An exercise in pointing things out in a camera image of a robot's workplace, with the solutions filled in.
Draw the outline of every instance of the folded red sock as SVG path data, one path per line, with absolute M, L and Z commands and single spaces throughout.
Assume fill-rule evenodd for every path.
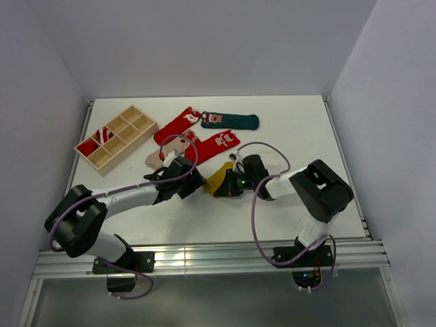
M 197 165 L 202 164 L 206 160 L 238 145 L 239 143 L 240 140 L 233 134 L 231 129 L 215 134 L 207 140 L 196 144 L 198 150 Z M 196 160 L 196 153 L 192 146 L 186 149 L 185 158 L 188 158 L 192 162 Z
M 162 145 L 162 142 L 172 134 L 182 134 L 193 124 L 200 120 L 201 114 L 191 107 L 184 109 L 184 111 L 179 114 L 171 123 L 167 124 L 165 127 L 161 128 L 155 133 L 153 138 L 158 145 Z M 175 137 L 168 138 L 166 143 L 171 142 Z

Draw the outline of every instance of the tabletop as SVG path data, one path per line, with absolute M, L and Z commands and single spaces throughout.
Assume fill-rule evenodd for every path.
M 135 105 L 158 122 L 159 128 L 168 124 L 184 109 L 230 114 L 256 114 L 260 127 L 255 131 L 235 130 L 241 144 L 267 142 L 284 153 L 292 169 L 307 166 L 315 159 L 326 162 L 344 181 L 348 181 L 341 154 L 320 95 L 255 96 L 255 97 L 165 97 L 132 99 L 96 99 L 85 138 L 108 123 L 130 105 Z M 204 129 L 200 123 L 191 128 L 200 140 L 220 129 Z M 84 159 L 77 162 L 72 185 L 84 184 L 89 189 L 105 189 L 130 185 L 153 170 L 144 163 L 147 155 L 158 145 L 148 139 L 107 175 L 100 176 Z M 198 170 L 208 178 L 228 161 L 231 150 L 221 153 Z M 261 145 L 249 146 L 242 156 L 257 153 L 270 174 L 283 170 L 283 159 L 273 150 Z M 239 198 L 214 199 L 202 188 L 181 200 L 177 195 L 155 206 L 134 208 L 105 221 L 102 230 L 118 234 L 133 245 L 171 245 L 230 243 L 252 241 L 250 213 L 253 192 Z M 309 217 L 297 195 L 273 202 L 258 200 L 256 228 L 260 240 L 292 240 L 302 230 Z M 353 201 L 336 218 L 331 234 L 337 238 L 364 237 L 364 229 Z

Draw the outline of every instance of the wooden box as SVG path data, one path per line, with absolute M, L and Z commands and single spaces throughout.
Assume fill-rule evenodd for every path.
M 130 106 L 124 110 L 102 128 L 104 127 L 113 133 L 109 141 L 101 145 L 96 134 L 93 134 L 74 147 L 77 153 L 102 176 L 111 171 L 159 129 L 152 118 L 135 106 Z M 98 147 L 86 156 L 78 147 L 88 141 L 94 141 Z

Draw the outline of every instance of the purple cable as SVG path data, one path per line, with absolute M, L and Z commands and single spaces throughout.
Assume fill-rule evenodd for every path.
M 330 270 L 329 270 L 327 276 L 324 278 L 324 280 L 318 286 L 315 286 L 314 288 L 311 288 L 311 290 L 318 290 L 321 286 L 323 286 L 325 284 L 325 282 L 327 282 L 327 280 L 329 280 L 329 278 L 331 278 L 331 275 L 332 275 L 332 273 L 334 271 L 334 268 L 336 266 L 336 241 L 334 240 L 334 238 L 333 238 L 333 236 L 331 234 L 329 234 L 329 235 L 322 235 L 318 239 L 313 241 L 311 244 L 309 244 L 298 255 L 296 255 L 295 257 L 293 257 L 292 259 L 290 259 L 290 260 L 288 260 L 286 262 L 276 262 L 276 261 L 273 261 L 273 260 L 271 260 L 265 254 L 264 250 L 260 246 L 259 239 L 258 239 L 258 234 L 256 233 L 256 228 L 255 228 L 255 206 L 256 206 L 256 200 L 258 198 L 258 194 L 259 194 L 259 191 L 260 191 L 260 188 L 262 187 L 262 185 L 266 181 L 269 181 L 270 179 L 273 179 L 273 178 L 276 178 L 276 177 L 280 177 L 282 174 L 285 174 L 286 172 L 289 172 L 291 170 L 291 164 L 289 163 L 289 160 L 286 158 L 286 156 L 281 151 L 279 151 L 278 149 L 276 149 L 272 145 L 269 145 L 269 144 L 263 143 L 263 142 L 250 142 L 250 143 L 246 143 L 246 144 L 242 145 L 238 149 L 238 151 L 243 149 L 243 148 L 245 148 L 246 146 L 249 146 L 249 145 L 252 145 L 252 144 L 261 144 L 261 145 L 267 146 L 268 148 L 271 148 L 272 150 L 274 150 L 278 154 L 280 154 L 280 156 L 282 156 L 282 158 L 284 158 L 284 160 L 286 161 L 286 164 L 287 164 L 287 169 L 282 171 L 282 172 L 280 172 L 280 174 L 271 175 L 271 176 L 267 176 L 267 177 L 263 178 L 259 182 L 258 186 L 256 187 L 256 190 L 254 191 L 253 202 L 251 203 L 251 231 L 253 232 L 254 243 L 255 243 L 256 247 L 258 248 L 258 251 L 260 252 L 262 257 L 264 257 L 264 259 L 267 262 L 269 262 L 273 266 L 287 266 L 288 264 L 291 264 L 291 263 L 295 262 L 296 260 L 300 259 L 314 245 L 318 244 L 319 242 L 324 241 L 327 237 L 329 237 L 332 240 L 332 243 L 333 243 L 333 263 L 332 263 L 332 267 L 330 268 Z
M 159 151 L 162 152 L 162 147 L 164 146 L 164 144 L 166 143 L 166 140 L 173 138 L 173 137 L 179 137 L 182 138 L 186 141 L 188 141 L 192 147 L 193 150 L 196 154 L 196 160 L 194 161 L 192 167 L 184 174 L 177 176 L 177 177 L 173 177 L 173 178 L 169 178 L 169 179 L 164 179 L 164 180 L 160 180 L 160 181 L 149 181 L 149 182 L 143 182 L 140 183 L 139 185 L 134 184 L 134 185 L 130 185 L 130 186 L 124 186 L 124 187 L 120 187 L 119 189 L 113 189 L 112 191 L 109 191 L 106 195 L 106 193 L 99 193 L 99 194 L 94 194 L 92 196 L 88 196 L 87 198 L 81 199 L 80 201 L 77 201 L 75 204 L 73 204 L 72 206 L 70 206 L 54 223 L 52 229 L 50 230 L 50 234 L 48 236 L 48 246 L 50 247 L 50 250 L 53 252 L 63 252 L 62 249 L 58 249 L 53 245 L 53 240 L 55 239 L 55 232 L 57 230 L 57 228 L 59 227 L 59 224 L 65 219 L 66 216 L 69 215 L 70 212 L 72 212 L 74 209 L 76 209 L 77 207 L 79 207 L 81 204 L 93 200 L 93 199 L 98 199 L 98 198 L 102 198 L 111 194 L 118 194 L 124 191 L 130 191 L 131 189 L 137 189 L 139 187 L 145 187 L 145 186 L 149 186 L 149 185 L 157 185 L 157 184 L 162 184 L 162 183 L 167 183 L 167 182 L 173 182 L 173 181 L 177 181 L 179 179 L 182 179 L 186 176 L 188 176 L 189 174 L 191 174 L 193 172 L 193 170 L 196 168 L 197 163 L 198 163 L 198 150 L 196 145 L 194 144 L 193 141 L 191 141 L 189 138 L 187 138 L 186 136 L 183 135 L 179 135 L 179 134 L 172 134 L 169 135 L 168 137 L 165 138 L 165 140 L 163 140 L 162 145 L 159 148 Z M 146 274 L 142 274 L 141 272 L 137 272 L 137 271 L 133 271 L 133 270 L 128 270 L 128 269 L 124 269 L 118 266 L 115 266 L 114 264 L 110 263 L 108 260 L 104 259 L 104 258 L 100 258 L 103 261 L 105 261 L 105 263 L 109 266 L 111 266 L 113 269 L 119 270 L 119 271 L 123 271 L 125 273 L 132 273 L 135 275 L 139 275 L 141 277 L 144 277 L 145 279 L 148 279 L 151 284 L 150 284 L 150 288 L 145 291 L 144 293 L 137 295 L 137 296 L 118 296 L 116 294 L 113 294 L 113 296 L 115 297 L 119 297 L 123 300 L 135 300 L 137 298 L 142 298 L 143 296 L 146 296 L 148 293 L 151 292 L 151 290 L 153 289 L 153 280 L 151 279 L 151 277 L 147 276 Z

